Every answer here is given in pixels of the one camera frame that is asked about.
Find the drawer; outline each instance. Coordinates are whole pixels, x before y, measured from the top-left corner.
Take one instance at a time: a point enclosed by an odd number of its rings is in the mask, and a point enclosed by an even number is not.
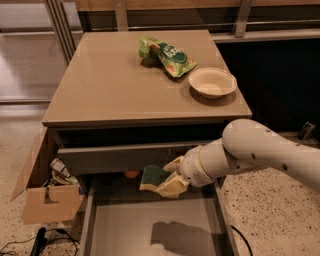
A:
[[[209,141],[135,144],[110,147],[63,148],[59,158],[74,176],[143,170],[146,165],[164,166],[189,149]]]
[[[239,255],[218,182],[178,199],[138,191],[139,182],[121,173],[92,180],[81,256]]]

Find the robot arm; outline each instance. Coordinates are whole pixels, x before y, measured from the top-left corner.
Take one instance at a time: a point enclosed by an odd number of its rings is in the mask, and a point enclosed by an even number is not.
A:
[[[222,138],[186,153],[180,174],[195,187],[221,176],[272,167],[320,192],[320,150],[289,141],[266,126],[239,119]]]

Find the bowl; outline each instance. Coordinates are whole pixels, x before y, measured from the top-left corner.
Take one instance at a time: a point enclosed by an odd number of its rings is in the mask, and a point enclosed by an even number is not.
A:
[[[218,99],[234,92],[238,85],[235,77],[218,68],[200,68],[189,76],[190,85],[203,97]]]

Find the chip bag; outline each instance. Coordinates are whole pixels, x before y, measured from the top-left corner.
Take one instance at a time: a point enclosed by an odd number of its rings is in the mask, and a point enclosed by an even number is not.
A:
[[[159,59],[173,77],[181,77],[198,64],[174,46],[152,37],[140,38],[139,56],[141,58]]]

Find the black cable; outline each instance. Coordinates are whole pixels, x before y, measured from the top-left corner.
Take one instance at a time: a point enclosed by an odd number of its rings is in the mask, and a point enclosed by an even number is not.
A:
[[[44,247],[41,248],[40,254],[41,254],[41,252],[42,252],[49,244],[52,244],[52,243],[54,243],[54,242],[56,242],[56,241],[59,241],[59,240],[68,240],[68,241],[71,241],[71,242],[73,243],[74,247],[75,247],[74,256],[77,255],[77,252],[78,252],[77,243],[80,244],[78,240],[73,239],[73,238],[69,235],[69,233],[68,233],[67,231],[65,231],[64,229],[61,229],[61,228],[55,228],[55,229],[49,229],[49,230],[47,230],[47,232],[50,232],[50,231],[57,231],[59,234],[67,235],[67,237],[55,238],[55,239],[53,239],[53,240],[48,241],[47,244],[46,244]]]
[[[7,243],[5,246],[2,247],[2,249],[0,250],[0,256],[4,256],[4,255],[17,255],[17,253],[15,251],[8,251],[8,252],[4,252],[3,250],[9,246],[10,244],[24,244],[27,242],[30,242],[31,240],[35,239],[36,237],[30,238],[29,240],[26,241],[22,241],[22,242],[10,242]]]
[[[243,241],[245,242],[245,244],[246,244],[247,247],[248,247],[250,256],[253,256],[253,252],[252,252],[251,246],[250,246],[248,240],[245,238],[245,236],[244,236],[235,226],[232,226],[232,225],[231,225],[231,228],[232,228],[234,231],[236,231],[236,232],[241,236],[241,238],[243,239]]]

